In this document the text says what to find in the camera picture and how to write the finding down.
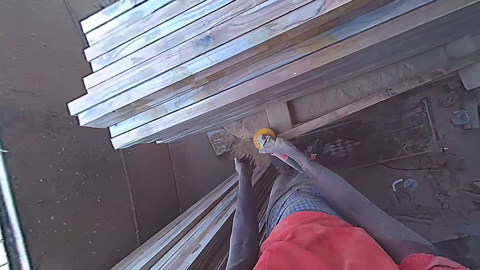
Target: person's right hand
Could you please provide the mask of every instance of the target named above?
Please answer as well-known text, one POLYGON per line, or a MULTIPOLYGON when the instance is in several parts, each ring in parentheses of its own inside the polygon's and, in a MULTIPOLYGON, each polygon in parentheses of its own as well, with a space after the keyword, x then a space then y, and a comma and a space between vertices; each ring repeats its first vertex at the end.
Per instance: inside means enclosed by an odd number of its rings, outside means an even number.
POLYGON ((275 143, 270 147, 265 147, 259 150, 260 153, 275 153, 278 155, 289 155, 295 149, 293 144, 285 139, 277 138, 275 143))

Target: yellow grinding disc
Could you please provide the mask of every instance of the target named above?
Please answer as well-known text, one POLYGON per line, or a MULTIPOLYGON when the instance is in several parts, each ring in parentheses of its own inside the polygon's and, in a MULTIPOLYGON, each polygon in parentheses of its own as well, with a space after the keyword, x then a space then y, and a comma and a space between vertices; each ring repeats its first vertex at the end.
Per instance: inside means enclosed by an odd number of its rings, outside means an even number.
POLYGON ((273 139, 276 139, 276 135, 275 135, 275 132, 273 132, 273 130, 267 127, 259 129, 253 136, 253 144, 255 144, 255 147, 257 147, 258 149, 262 149, 262 146, 257 142, 257 138, 260 136, 260 134, 269 135, 273 139))

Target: debris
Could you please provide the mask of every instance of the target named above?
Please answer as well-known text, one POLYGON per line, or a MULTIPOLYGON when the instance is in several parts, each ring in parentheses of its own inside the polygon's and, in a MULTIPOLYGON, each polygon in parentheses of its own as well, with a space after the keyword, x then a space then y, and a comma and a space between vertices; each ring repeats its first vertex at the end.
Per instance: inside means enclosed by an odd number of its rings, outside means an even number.
POLYGON ((393 191, 396 191, 395 186, 396 186, 396 184, 398 184, 400 182, 403 182, 403 187, 408 188, 409 190, 413 191, 413 190, 417 189, 417 180, 415 180, 413 178, 408 178, 404 181, 403 178, 400 178, 400 179, 397 179, 397 180, 393 181, 393 183, 392 183, 393 191))
POLYGON ((417 189, 417 180, 413 178, 408 178, 403 182, 403 186, 413 191, 417 189))
POLYGON ((455 90, 452 90, 452 91, 448 92, 447 94, 445 94, 445 96, 443 96, 438 101, 438 105, 440 105, 444 108, 450 107, 453 104, 455 104, 458 101, 459 98, 460 98, 460 95, 455 90))
POLYGON ((225 129, 207 132, 207 136, 217 156, 232 150, 232 142, 235 137, 225 129))
POLYGON ((454 125, 464 125, 470 121, 470 116, 466 110, 457 110, 453 114, 451 121, 454 125))
POLYGON ((402 178, 393 181, 393 183, 392 183, 392 189, 393 189, 393 191, 396 191, 395 185, 398 184, 398 183, 400 183, 400 182, 403 182, 403 179, 402 179, 402 178))

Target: person's left hand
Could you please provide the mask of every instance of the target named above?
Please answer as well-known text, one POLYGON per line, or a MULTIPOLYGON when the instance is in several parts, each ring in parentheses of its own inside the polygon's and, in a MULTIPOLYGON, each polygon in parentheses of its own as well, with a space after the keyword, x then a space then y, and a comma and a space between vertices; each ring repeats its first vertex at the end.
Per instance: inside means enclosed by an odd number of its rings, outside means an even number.
POLYGON ((255 160, 252 155, 243 154, 240 159, 235 158, 235 170, 239 175, 252 177, 255 168, 255 160))

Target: hand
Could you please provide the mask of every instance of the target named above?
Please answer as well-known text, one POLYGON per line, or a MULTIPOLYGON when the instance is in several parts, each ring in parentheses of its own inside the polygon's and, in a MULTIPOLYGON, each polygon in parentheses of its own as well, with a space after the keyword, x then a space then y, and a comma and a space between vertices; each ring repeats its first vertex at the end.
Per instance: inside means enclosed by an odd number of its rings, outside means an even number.
POLYGON ((239 175, 249 176, 251 178, 254 168, 255 160, 252 155, 243 154, 240 159, 235 158, 235 170, 239 175))
POLYGON ((285 139, 277 138, 275 143, 270 147, 265 147, 259 150, 260 153, 275 153, 278 155, 290 155, 294 150, 295 146, 285 139))

